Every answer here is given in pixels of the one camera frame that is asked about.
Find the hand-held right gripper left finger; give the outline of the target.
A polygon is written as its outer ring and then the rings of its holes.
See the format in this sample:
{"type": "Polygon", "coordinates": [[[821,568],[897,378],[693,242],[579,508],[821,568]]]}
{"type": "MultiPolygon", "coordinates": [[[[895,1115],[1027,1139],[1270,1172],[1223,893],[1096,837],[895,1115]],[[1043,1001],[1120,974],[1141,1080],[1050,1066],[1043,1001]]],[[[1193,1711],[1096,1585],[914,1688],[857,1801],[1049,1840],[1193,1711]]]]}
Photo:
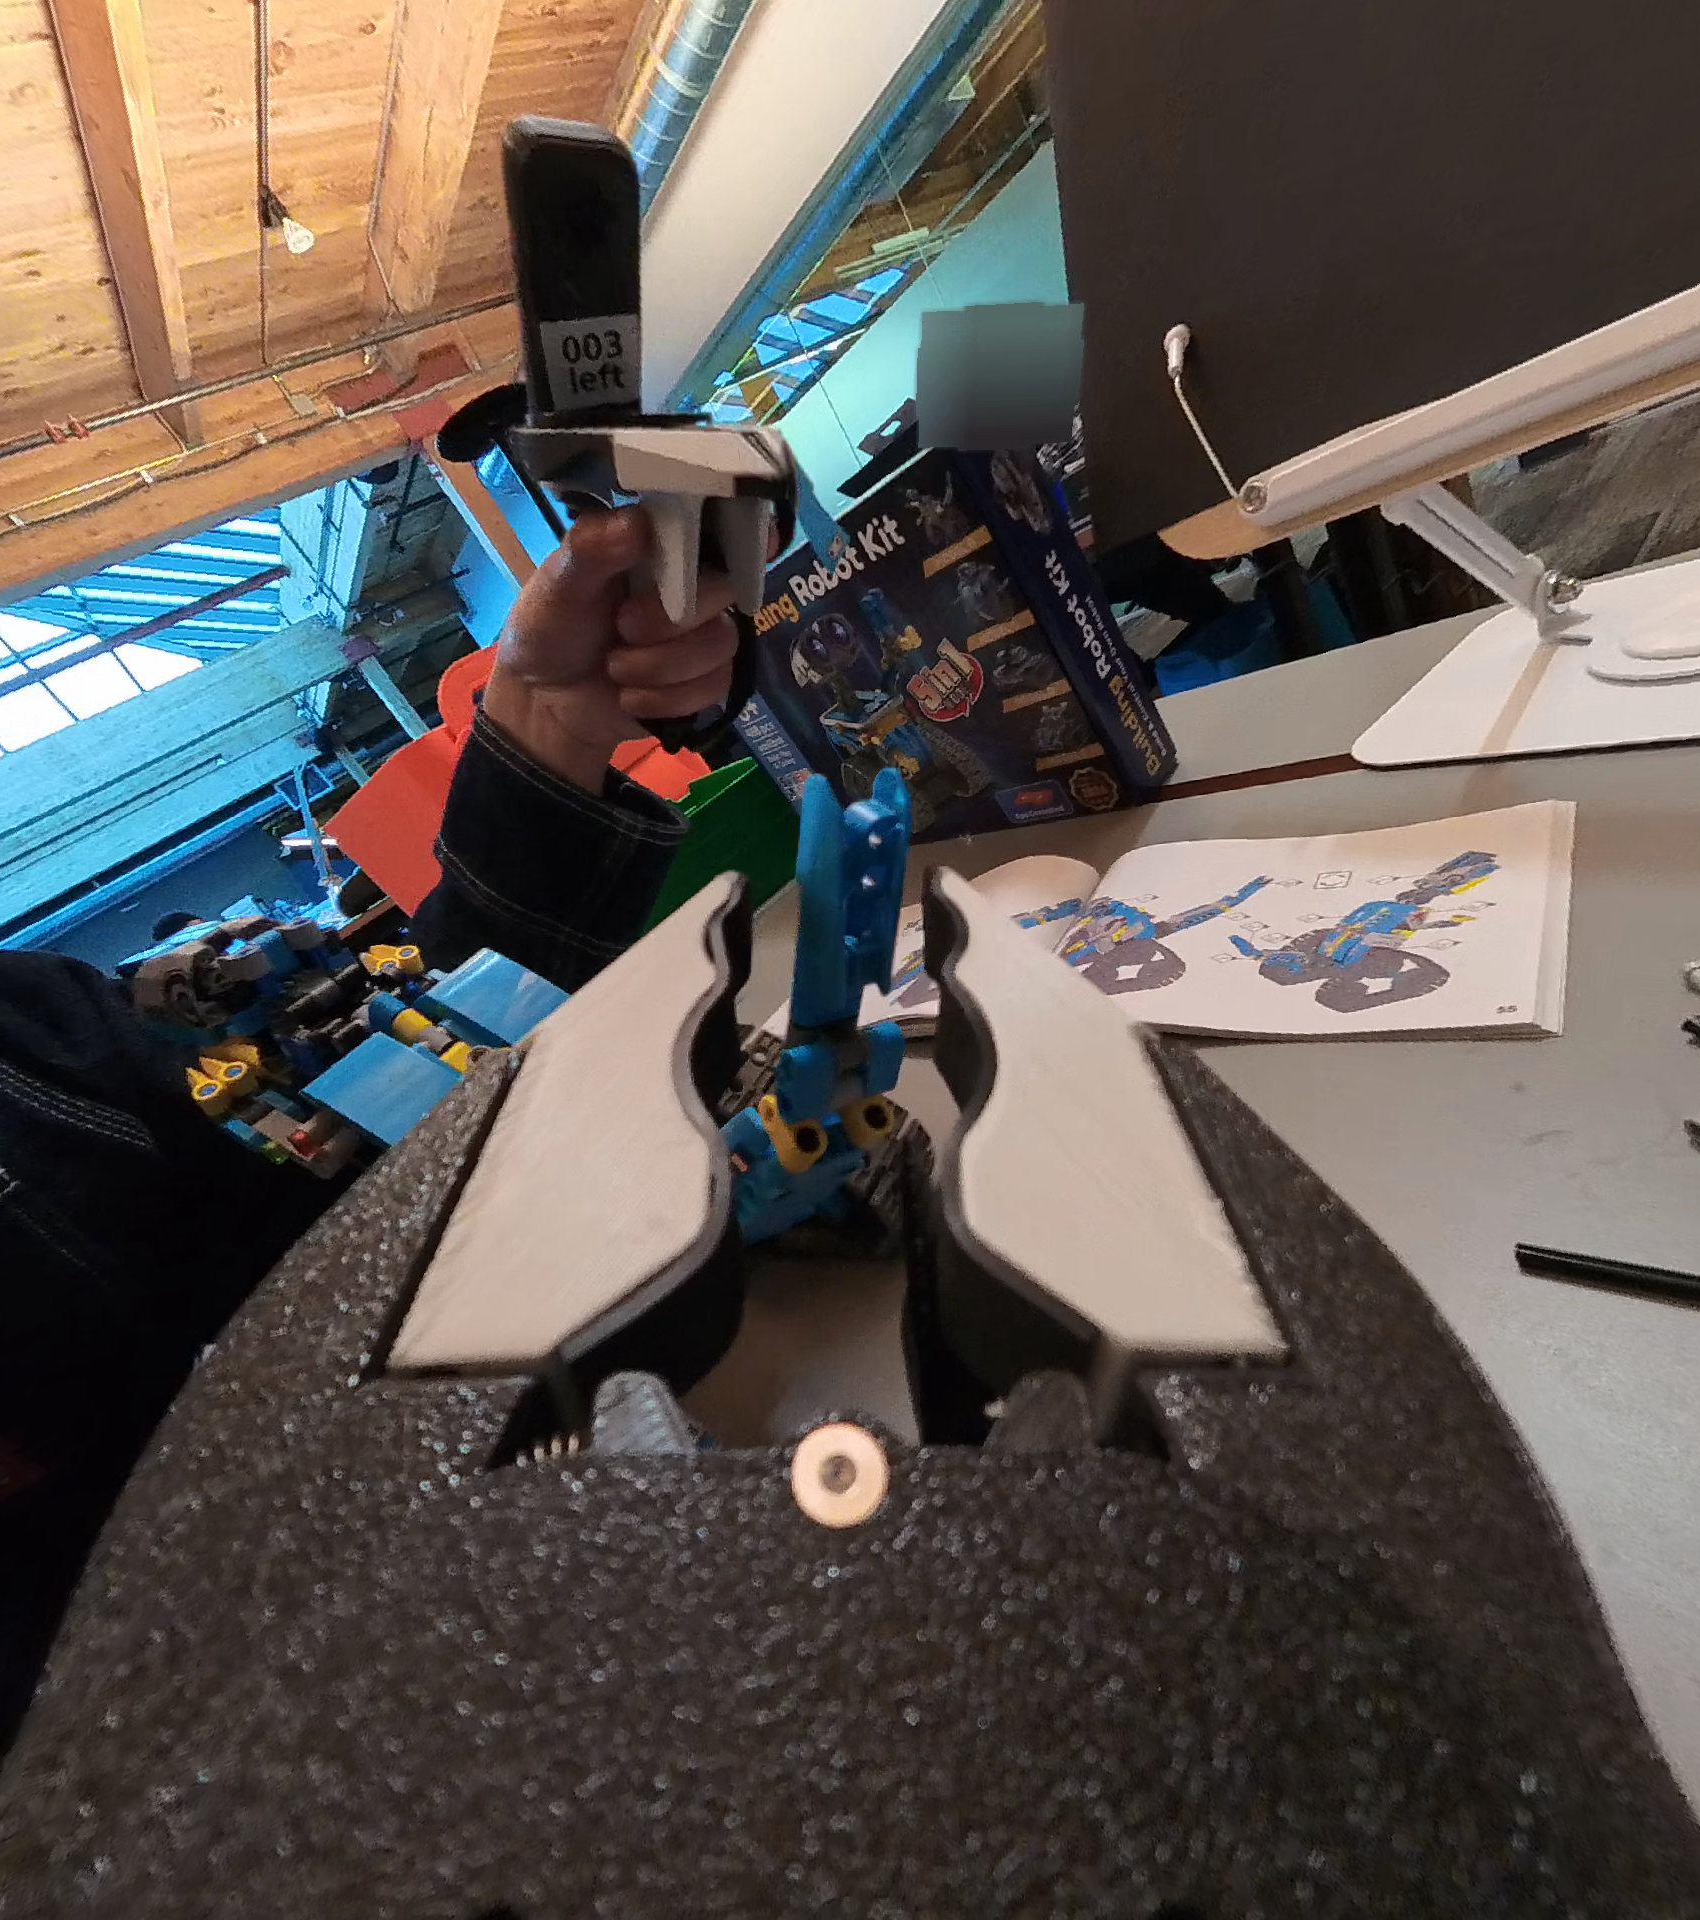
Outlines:
{"type": "Polygon", "coordinates": [[[387,1368],[539,1377],[563,1406],[642,1369],[704,1380],[738,1335],[734,1168],[748,881],[727,871],[529,1037],[387,1368]]]}

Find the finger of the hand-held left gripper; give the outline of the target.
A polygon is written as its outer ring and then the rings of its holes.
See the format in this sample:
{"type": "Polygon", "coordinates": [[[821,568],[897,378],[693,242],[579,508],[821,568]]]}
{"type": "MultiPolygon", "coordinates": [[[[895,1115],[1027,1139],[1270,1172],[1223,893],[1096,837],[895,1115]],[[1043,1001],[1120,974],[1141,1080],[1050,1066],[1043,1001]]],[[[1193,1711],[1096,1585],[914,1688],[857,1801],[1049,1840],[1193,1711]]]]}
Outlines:
{"type": "Polygon", "coordinates": [[[567,496],[794,496],[794,460],[772,429],[704,422],[516,423],[508,427],[508,460],[522,478],[567,496]]]}

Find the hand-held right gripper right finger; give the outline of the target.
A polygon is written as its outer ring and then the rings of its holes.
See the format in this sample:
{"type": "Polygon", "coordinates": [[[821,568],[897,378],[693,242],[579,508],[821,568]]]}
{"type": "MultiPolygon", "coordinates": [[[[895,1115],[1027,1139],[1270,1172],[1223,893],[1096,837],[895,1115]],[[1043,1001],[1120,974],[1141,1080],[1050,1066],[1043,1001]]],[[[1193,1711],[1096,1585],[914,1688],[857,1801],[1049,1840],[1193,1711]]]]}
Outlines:
{"type": "Polygon", "coordinates": [[[958,1103],[936,1164],[936,1309],[958,1360],[991,1395],[1072,1373],[1096,1428],[1159,1368],[1286,1366],[1146,1031],[952,867],[923,908],[935,1066],[958,1103]]]}

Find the blue toy brick robot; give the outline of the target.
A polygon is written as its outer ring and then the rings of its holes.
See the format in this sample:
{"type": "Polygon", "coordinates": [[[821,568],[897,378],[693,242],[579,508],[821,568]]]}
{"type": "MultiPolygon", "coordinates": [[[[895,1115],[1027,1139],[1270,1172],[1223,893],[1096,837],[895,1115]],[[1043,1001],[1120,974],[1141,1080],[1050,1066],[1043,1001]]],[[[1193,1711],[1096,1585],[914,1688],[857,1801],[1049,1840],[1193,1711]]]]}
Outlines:
{"type": "MultiPolygon", "coordinates": [[[[412,941],[351,947],[323,917],[180,922],[118,965],[136,1011],[183,1049],[195,1109],[319,1179],[398,1145],[494,1049],[524,1044],[567,994],[492,949],[428,968],[412,941]]],[[[782,1036],[738,1034],[716,1114],[753,1245],[888,1258],[930,1141],[892,1096],[843,1114],[772,1114],[782,1036]]]]}

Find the blue brick robot arm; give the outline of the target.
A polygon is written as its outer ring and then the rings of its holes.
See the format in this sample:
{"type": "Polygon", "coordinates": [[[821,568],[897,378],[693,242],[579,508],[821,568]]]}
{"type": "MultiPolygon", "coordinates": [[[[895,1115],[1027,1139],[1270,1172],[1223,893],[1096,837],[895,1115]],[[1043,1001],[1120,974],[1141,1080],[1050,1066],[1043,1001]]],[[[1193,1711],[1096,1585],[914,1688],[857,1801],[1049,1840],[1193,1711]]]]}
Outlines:
{"type": "Polygon", "coordinates": [[[895,1020],[862,1026],[862,1004],[869,990],[892,990],[910,832],[910,788],[897,770],[848,804],[823,775],[805,785],[784,1042],[769,1090],[720,1130],[747,1245],[817,1217],[845,1222],[848,1184],[901,1123],[891,1091],[907,1037],[895,1020]]]}

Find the person's left forearm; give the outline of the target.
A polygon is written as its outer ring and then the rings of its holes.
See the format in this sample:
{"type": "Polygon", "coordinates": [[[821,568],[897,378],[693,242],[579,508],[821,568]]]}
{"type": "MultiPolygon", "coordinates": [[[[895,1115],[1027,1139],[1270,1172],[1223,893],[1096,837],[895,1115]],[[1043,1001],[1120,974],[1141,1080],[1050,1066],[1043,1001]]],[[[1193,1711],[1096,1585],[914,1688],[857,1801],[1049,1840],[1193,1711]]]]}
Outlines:
{"type": "Polygon", "coordinates": [[[479,715],[436,837],[436,885],[410,920],[427,963],[492,949],[575,994],[647,932],[689,815],[618,770],[601,789],[553,774],[479,715]]]}

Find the grey desk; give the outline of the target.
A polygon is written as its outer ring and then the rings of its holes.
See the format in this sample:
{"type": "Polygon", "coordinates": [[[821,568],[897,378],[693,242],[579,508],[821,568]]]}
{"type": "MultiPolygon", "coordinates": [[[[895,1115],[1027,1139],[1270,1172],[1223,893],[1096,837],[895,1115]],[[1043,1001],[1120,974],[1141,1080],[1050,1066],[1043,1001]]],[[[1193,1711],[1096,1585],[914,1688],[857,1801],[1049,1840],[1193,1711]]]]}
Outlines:
{"type": "Polygon", "coordinates": [[[1520,1270],[1518,1242],[1700,1274],[1700,746],[1373,772],[1352,743],[1477,624],[1182,692],[1163,804],[920,845],[910,888],[1044,851],[1292,837],[1535,799],[1579,807],[1567,1026],[1543,1042],[1204,1044],[1384,1236],[1547,1473],[1700,1814],[1700,1308],[1520,1270]]]}

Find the white desk lamp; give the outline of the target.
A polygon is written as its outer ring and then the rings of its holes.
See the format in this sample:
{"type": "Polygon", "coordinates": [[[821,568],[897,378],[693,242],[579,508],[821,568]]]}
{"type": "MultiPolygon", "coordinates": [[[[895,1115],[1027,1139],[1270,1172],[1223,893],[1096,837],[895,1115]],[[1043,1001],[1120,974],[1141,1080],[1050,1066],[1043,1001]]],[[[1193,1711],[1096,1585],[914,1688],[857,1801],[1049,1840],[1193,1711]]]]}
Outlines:
{"type": "Polygon", "coordinates": [[[1491,587],[1466,633],[1352,746],[1395,765],[1700,743],[1700,556],[1586,584],[1518,547],[1447,482],[1491,458],[1700,387],[1700,283],[1511,369],[1359,425],[1159,529],[1195,559],[1378,508],[1491,587]]]}

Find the dark blue toy box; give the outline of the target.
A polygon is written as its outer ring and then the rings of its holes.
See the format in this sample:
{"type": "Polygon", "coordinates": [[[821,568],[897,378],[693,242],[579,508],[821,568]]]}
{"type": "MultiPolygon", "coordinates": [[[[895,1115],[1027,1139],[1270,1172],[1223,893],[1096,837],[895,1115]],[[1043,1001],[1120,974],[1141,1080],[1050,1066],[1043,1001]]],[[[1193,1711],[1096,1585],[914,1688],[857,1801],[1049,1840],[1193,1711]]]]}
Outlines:
{"type": "Polygon", "coordinates": [[[782,557],[734,731],[791,802],[901,774],[919,842],[1139,804],[1177,768],[1031,450],[926,450],[782,557]]]}

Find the green plastic bin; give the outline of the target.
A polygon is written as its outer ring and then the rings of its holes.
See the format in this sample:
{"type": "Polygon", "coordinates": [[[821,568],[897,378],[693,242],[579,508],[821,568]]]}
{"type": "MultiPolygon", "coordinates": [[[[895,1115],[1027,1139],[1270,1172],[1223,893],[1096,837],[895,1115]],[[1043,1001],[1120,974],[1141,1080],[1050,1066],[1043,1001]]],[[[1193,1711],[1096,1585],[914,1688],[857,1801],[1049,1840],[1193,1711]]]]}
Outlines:
{"type": "Polygon", "coordinates": [[[682,795],[669,804],[687,819],[687,834],[670,854],[647,932],[727,871],[747,877],[755,910],[794,874],[799,809],[756,760],[743,758],[680,783],[682,795]]]}

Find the open instruction booklet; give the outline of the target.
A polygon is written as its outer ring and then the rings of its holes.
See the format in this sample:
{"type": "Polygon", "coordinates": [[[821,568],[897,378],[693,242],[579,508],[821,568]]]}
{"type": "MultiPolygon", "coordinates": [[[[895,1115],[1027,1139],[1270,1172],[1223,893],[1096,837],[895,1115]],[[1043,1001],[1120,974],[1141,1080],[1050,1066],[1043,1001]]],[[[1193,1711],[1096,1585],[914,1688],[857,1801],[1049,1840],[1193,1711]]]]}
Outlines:
{"type": "Polygon", "coordinates": [[[1577,805],[1033,854],[973,881],[1139,1023],[1195,1039],[1557,1037],[1577,805]]]}

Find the orange plastic bin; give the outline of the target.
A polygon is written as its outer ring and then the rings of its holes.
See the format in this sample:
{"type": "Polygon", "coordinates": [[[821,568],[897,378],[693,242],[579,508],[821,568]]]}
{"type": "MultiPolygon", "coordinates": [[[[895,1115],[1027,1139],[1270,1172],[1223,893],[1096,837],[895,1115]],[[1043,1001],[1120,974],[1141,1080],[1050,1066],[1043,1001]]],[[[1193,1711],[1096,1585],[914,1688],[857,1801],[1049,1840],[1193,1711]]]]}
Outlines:
{"type": "MultiPolygon", "coordinates": [[[[440,684],[443,723],[400,746],[335,814],[340,851],[406,911],[418,910],[438,884],[438,836],[458,756],[474,720],[489,717],[491,682],[480,684],[479,669],[494,660],[497,651],[487,650],[456,661],[440,684]]],[[[665,802],[684,794],[682,781],[706,774],[693,753],[674,756],[654,738],[623,741],[611,770],[665,802]]]]}

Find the black axle rod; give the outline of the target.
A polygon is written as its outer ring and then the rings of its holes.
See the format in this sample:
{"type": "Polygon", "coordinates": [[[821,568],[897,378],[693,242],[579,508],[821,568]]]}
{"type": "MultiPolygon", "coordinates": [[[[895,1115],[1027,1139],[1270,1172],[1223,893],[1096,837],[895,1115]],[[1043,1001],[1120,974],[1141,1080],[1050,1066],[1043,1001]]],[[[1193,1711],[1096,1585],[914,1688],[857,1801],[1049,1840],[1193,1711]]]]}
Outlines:
{"type": "Polygon", "coordinates": [[[1700,1309],[1700,1271],[1530,1242],[1518,1242],[1512,1258],[1523,1274],[1535,1277],[1700,1309]]]}

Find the dark denim jacket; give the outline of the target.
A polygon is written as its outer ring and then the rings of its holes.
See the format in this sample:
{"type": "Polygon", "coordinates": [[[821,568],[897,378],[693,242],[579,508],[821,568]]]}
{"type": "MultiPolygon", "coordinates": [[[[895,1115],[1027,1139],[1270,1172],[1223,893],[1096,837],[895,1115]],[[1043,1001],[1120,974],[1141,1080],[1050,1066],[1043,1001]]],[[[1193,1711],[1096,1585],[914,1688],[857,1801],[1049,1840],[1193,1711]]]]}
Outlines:
{"type": "Polygon", "coordinates": [[[199,1115],[118,980],[0,949],[0,1768],[155,1425],[349,1187],[199,1115]]]}

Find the black partition panel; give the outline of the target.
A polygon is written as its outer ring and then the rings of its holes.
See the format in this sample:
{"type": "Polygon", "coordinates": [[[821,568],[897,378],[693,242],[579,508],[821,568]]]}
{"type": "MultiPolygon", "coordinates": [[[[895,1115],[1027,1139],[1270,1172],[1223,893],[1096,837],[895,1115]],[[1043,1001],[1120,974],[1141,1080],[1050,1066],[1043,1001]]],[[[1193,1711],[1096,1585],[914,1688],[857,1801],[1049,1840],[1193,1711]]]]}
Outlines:
{"type": "Polygon", "coordinates": [[[1700,283],[1700,4],[1044,4],[1102,549],[1700,283]]]}

